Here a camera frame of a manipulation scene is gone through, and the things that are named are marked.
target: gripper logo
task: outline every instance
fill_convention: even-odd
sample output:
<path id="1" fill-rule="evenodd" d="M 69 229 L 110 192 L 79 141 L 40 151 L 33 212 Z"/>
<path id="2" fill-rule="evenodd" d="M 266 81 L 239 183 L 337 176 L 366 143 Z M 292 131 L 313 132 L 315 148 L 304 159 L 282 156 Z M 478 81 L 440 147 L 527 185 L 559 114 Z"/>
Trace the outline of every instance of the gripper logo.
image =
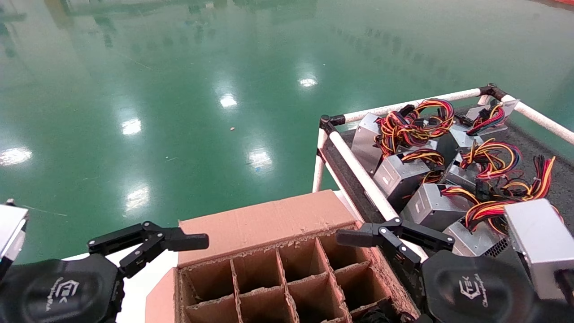
<path id="1" fill-rule="evenodd" d="M 46 312 L 49 312 L 52 309 L 52 304 L 56 298 L 60 298 L 58 303 L 67 303 L 68 297 L 76 295 L 77 288 L 80 286 L 80 283 L 75 280 L 68 280 L 67 282 L 61 283 L 64 280 L 64 277 L 60 277 L 56 279 L 54 285 L 50 289 L 50 294 L 48 294 L 48 301 L 46 302 Z"/>
<path id="2" fill-rule="evenodd" d="M 473 282 L 470 277 L 463 276 L 462 280 L 459 280 L 460 293 L 469 299 L 475 299 L 480 296 L 480 289 L 478 289 L 478 282 Z"/>

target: silver metal box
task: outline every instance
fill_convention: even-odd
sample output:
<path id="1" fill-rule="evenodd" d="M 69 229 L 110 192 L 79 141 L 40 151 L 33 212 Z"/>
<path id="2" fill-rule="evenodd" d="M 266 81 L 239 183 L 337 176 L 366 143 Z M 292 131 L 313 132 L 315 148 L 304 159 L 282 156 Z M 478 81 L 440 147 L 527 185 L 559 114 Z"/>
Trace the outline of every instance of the silver metal box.
<path id="1" fill-rule="evenodd" d="M 436 140 L 429 140 L 428 143 L 424 146 L 419 146 L 419 147 L 404 147 L 404 146 L 399 146 L 397 147 L 397 153 L 402 153 L 404 155 L 408 154 L 409 152 L 413 152 L 413 151 L 417 151 L 419 149 L 423 149 L 423 148 L 428 148 L 428 149 L 434 149 L 436 150 L 437 145 L 439 144 L 438 141 Z"/>
<path id="2" fill-rule="evenodd" d="M 456 221 L 443 233 L 455 238 L 452 253 L 466 257 L 480 256 L 503 239 L 484 222 L 479 223 L 476 230 L 471 233 L 462 223 Z"/>
<path id="3" fill-rule="evenodd" d="M 519 246 L 542 299 L 564 299 L 556 271 L 574 268 L 574 239 L 545 199 L 505 206 L 510 239 Z"/>
<path id="4" fill-rule="evenodd" d="M 413 194 L 422 182 L 422 178 L 431 171 L 420 159 L 403 163 L 397 156 L 389 156 L 375 172 L 373 180 L 392 205 L 400 212 L 408 201 L 408 195 Z"/>
<path id="5" fill-rule="evenodd" d="M 462 161 L 463 158 L 458 153 L 447 169 L 444 170 L 443 177 L 439 183 L 461 186 L 467 191 L 474 192 L 476 189 L 476 176 L 479 173 L 478 166 L 470 164 L 464 170 L 459 167 Z"/>
<path id="6" fill-rule="evenodd" d="M 444 196 L 441 190 L 452 185 L 423 184 L 403 209 L 404 220 L 443 231 L 466 215 L 472 204 L 463 197 Z"/>
<path id="7" fill-rule="evenodd" d="M 444 157 L 444 163 L 449 164 L 459 152 L 466 153 L 476 141 L 481 145 L 484 141 L 479 136 L 468 136 L 468 128 L 461 124 L 453 124 L 451 130 L 439 138 L 436 150 Z"/>
<path id="8" fill-rule="evenodd" d="M 505 118 L 508 118 L 508 116 L 512 113 L 512 111 L 514 111 L 514 109 L 516 108 L 518 103 L 520 103 L 520 99 L 502 102 L 502 110 L 504 110 Z M 489 109 L 490 105 L 473 107 L 472 109 L 468 110 L 466 117 L 469 118 L 470 120 L 475 120 L 476 118 L 478 118 L 480 111 L 484 108 Z M 486 128 L 482 131 L 479 131 L 477 135 L 478 136 L 484 136 L 486 134 L 491 134 L 491 133 L 503 131 L 506 129 L 508 129 L 508 127 L 503 122 L 501 124 L 498 124 L 498 125 L 495 125 L 493 127 Z"/>
<path id="9" fill-rule="evenodd" d="M 369 174 L 374 174 L 382 156 L 382 151 L 375 145 L 374 140 L 381 134 L 379 125 L 375 123 L 378 118 L 373 113 L 367 113 L 357 126 L 351 145 L 351 151 Z"/>

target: wire bundle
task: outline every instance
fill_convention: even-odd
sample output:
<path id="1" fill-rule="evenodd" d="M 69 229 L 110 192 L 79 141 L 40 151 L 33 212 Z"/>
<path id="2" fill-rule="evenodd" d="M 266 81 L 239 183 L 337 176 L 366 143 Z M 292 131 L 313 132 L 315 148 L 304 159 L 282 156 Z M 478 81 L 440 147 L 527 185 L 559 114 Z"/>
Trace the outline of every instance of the wire bundle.
<path id="1" fill-rule="evenodd" d="M 506 221 L 500 221 L 504 216 L 504 206 L 514 204 L 519 201 L 514 199 L 507 199 L 505 201 L 487 201 L 479 203 L 468 210 L 464 217 L 464 226 L 471 232 L 476 230 L 476 226 L 483 222 L 488 221 L 491 228 L 502 235 L 508 235 L 506 228 Z"/>
<path id="2" fill-rule="evenodd" d="M 498 157 L 501 150 L 509 153 L 510 162 L 507 163 Z M 472 163 L 480 164 L 483 170 L 476 178 L 484 181 L 507 176 L 518 165 L 521 157 L 522 153 L 515 145 L 488 139 L 478 147 L 475 142 L 469 153 L 462 154 L 463 161 L 460 167 L 466 169 Z"/>
<path id="3" fill-rule="evenodd" d="M 439 115 L 430 116 L 429 124 L 424 125 L 420 119 L 421 112 L 430 107 L 437 107 Z M 449 131 L 454 121 L 454 108 L 451 103 L 442 99 L 426 99 L 412 111 L 405 113 L 390 112 L 379 118 L 382 136 L 375 142 L 381 146 L 383 157 L 396 154 L 397 147 L 420 147 L 430 139 L 438 138 Z"/>
<path id="4" fill-rule="evenodd" d="M 421 148 L 414 152 L 408 153 L 407 155 L 403 156 L 401 161 L 404 163 L 412 162 L 414 160 L 420 159 L 425 163 L 432 163 L 435 167 L 437 166 L 444 166 L 444 157 L 434 149 L 430 148 Z M 437 183 L 441 178 L 441 172 L 439 171 L 430 171 L 426 173 L 424 178 L 422 179 L 423 183 Z"/>
<path id="5" fill-rule="evenodd" d="M 535 156 L 536 177 L 533 184 L 529 185 L 521 178 L 507 180 L 500 187 L 502 195 L 492 195 L 494 198 L 498 198 L 498 201 L 480 203 L 473 193 L 457 186 L 447 187 L 441 191 L 441 194 L 445 196 L 460 196 L 474 204 L 464 218 L 464 226 L 468 230 L 474 231 L 479 223 L 487 221 L 493 230 L 502 235 L 508 235 L 508 227 L 504 219 L 504 206 L 546 197 L 552 182 L 552 167 L 555 161 L 556 157 L 547 159 L 542 155 Z M 552 207 L 562 222 L 564 222 L 560 212 L 554 206 Z"/>
<path id="6" fill-rule="evenodd" d="M 443 189 L 442 191 L 440 191 L 440 193 L 444 196 L 460 196 L 460 197 L 463 197 L 474 205 L 480 204 L 480 202 L 476 199 L 476 196 L 474 196 L 473 193 L 463 189 L 460 186 L 447 187 L 446 189 Z"/>
<path id="7" fill-rule="evenodd" d="M 505 112 L 502 108 L 502 103 L 499 103 L 490 110 L 490 114 L 487 118 L 485 116 L 483 117 L 482 115 L 479 115 L 472 124 L 472 128 L 467 131 L 467 135 L 476 136 L 481 130 L 498 125 L 504 122 L 504 120 Z"/>
<path id="8" fill-rule="evenodd" d="M 547 159 L 542 155 L 535 156 L 534 168 L 536 169 L 536 177 L 532 185 L 528 185 L 521 178 L 512 179 L 501 187 L 503 193 L 511 197 L 518 197 L 523 201 L 545 198 L 550 190 L 552 167 L 555 161 L 556 157 Z M 519 187 L 519 189 L 511 190 L 511 187 Z"/>

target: cardboard box flap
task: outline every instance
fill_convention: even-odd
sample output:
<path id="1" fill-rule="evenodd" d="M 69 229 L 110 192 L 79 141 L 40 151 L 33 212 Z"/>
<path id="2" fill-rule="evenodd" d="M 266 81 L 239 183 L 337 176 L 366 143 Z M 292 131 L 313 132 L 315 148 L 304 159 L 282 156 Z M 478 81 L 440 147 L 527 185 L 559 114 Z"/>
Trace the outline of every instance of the cardboard box flap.
<path id="1" fill-rule="evenodd" d="M 355 218 L 331 190 L 180 221 L 186 234 L 207 233 L 210 247 L 179 252 L 178 266 L 354 223 Z"/>
<path id="2" fill-rule="evenodd" d="M 146 323 L 176 322 L 176 269 L 170 269 L 146 297 Z"/>

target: white table surface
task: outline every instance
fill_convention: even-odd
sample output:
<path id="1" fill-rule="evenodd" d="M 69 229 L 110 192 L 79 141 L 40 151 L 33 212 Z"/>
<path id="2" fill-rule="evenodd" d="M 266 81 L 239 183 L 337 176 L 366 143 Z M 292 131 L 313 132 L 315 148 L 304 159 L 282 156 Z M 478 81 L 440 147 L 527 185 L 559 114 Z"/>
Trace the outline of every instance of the white table surface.
<path id="1" fill-rule="evenodd" d="M 335 191 L 335 195 L 341 200 L 351 214 L 359 221 L 363 221 L 356 214 L 347 199 L 341 191 Z M 113 253 L 106 258 L 116 266 L 119 261 L 128 253 L 132 252 L 139 245 Z M 77 260 L 87 257 L 88 254 L 77 255 L 64 260 Z M 131 279 L 124 279 L 125 286 L 123 290 L 126 296 L 123 299 L 122 311 L 118 313 L 117 323 L 144 323 L 145 322 L 145 299 L 152 289 L 157 285 L 160 279 L 173 267 L 177 266 L 177 253 L 173 251 L 164 251 L 154 261 L 147 264 L 136 276 Z"/>

